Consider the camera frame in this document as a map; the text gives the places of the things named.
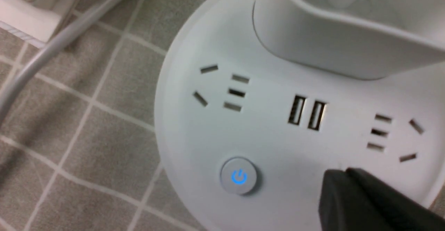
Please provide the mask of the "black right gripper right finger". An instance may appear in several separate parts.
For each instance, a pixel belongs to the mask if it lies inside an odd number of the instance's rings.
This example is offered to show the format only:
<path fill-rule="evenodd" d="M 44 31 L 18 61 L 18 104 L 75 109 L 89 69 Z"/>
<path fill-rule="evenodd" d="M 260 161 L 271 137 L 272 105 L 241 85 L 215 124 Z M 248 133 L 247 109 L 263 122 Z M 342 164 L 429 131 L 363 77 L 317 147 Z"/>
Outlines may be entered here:
<path fill-rule="evenodd" d="M 361 168 L 348 168 L 380 215 L 395 231 L 443 231 L 444 219 Z"/>

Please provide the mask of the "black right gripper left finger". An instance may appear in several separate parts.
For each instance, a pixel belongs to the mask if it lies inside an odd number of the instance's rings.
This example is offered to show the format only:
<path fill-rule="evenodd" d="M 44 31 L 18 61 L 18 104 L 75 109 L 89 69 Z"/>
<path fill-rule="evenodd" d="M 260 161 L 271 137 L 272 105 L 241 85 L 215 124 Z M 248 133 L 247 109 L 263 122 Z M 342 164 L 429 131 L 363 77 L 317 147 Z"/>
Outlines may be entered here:
<path fill-rule="evenodd" d="M 318 215 L 323 231 L 392 231 L 364 191 L 341 170 L 324 173 Z"/>

